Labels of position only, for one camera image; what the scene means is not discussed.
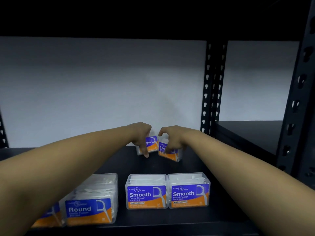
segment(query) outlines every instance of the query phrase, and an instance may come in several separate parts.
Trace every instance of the metal shelving unit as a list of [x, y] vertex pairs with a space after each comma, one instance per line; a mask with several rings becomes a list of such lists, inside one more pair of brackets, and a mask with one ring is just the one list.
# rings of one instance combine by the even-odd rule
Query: metal shelving unit
[[[207, 40], [202, 118], [200, 130], [222, 142], [245, 151], [270, 164], [277, 166], [301, 182], [315, 189], [315, 0], [255, 0], [238, 5], [236, 11], [226, 14], [230, 19], [223, 22], [216, 19], [210, 29], [195, 29], [185, 23], [181, 31], [173, 26], [158, 35], [146, 32], [137, 34], [119, 33], [108, 30], [100, 34], [84, 30], [65, 33], [45, 32], [0, 32], [8, 36], [50, 36], [50, 37], [92, 37], [92, 38], [141, 38], [141, 39], [201, 39]], [[256, 9], [247, 10], [249, 4]], [[194, 20], [210, 26], [210, 17]], [[210, 39], [220, 33], [217, 39]], [[295, 40], [300, 41], [289, 97], [283, 121], [219, 121], [227, 40]], [[3, 121], [0, 116], [2, 140], [0, 148], [8, 148]], [[0, 150], [0, 160], [28, 151], [31, 148], [8, 148]], [[117, 221], [109, 226], [89, 226], [31, 230], [27, 235], [63, 233], [107, 233], [120, 234], [136, 230], [137, 233], [159, 235], [161, 232], [172, 235], [260, 235], [259, 230], [234, 203], [219, 182], [191, 149], [180, 163], [163, 158], [149, 159], [136, 157], [133, 147], [124, 147], [97, 173], [118, 174], [119, 212]], [[130, 164], [122, 168], [120, 162]], [[124, 184], [129, 174], [204, 172], [211, 180], [210, 205], [205, 208], [130, 211], [125, 207]]]

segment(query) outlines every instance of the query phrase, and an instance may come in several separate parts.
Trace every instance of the person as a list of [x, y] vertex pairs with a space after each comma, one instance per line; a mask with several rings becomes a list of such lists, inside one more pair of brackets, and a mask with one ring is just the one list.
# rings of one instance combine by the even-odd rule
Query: person
[[[0, 162], [0, 234], [23, 235], [55, 202], [132, 142], [148, 157], [142, 122], [57, 141]], [[315, 191], [198, 130], [162, 127], [171, 149], [191, 147], [266, 235], [314, 235]]]

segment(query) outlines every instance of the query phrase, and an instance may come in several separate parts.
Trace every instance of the person's left arm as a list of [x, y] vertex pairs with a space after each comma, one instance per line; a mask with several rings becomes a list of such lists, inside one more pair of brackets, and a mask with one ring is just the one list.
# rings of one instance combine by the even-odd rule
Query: person's left arm
[[0, 235], [21, 235], [54, 203], [132, 142], [148, 157], [142, 122], [54, 142], [0, 162]]

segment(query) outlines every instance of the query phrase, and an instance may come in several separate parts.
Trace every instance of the gray wall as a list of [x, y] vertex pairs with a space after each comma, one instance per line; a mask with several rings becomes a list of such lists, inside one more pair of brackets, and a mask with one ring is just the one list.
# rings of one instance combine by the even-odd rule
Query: gray wall
[[[297, 43], [230, 41], [220, 120], [281, 120]], [[200, 128], [204, 41], [0, 38], [10, 147], [143, 121]]]

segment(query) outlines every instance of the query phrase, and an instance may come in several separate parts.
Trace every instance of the blue and orange label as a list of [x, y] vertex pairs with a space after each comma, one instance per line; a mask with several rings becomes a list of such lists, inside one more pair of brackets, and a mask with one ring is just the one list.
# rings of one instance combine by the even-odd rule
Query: blue and orange label
[[166, 154], [165, 153], [166, 146], [167, 146], [166, 143], [159, 142], [159, 150], [158, 150], [159, 156], [163, 156], [163, 157], [169, 158], [171, 160], [178, 161], [178, 150], [174, 149], [170, 153]]
[[166, 208], [166, 186], [128, 186], [129, 209]]
[[172, 186], [172, 207], [206, 206], [209, 203], [209, 184]]
[[158, 150], [157, 136], [147, 137], [146, 146], [147, 146], [148, 152], [157, 151]]
[[59, 203], [47, 210], [34, 224], [33, 228], [42, 227], [62, 227], [62, 217]]
[[112, 222], [111, 199], [67, 200], [67, 225], [79, 226]]

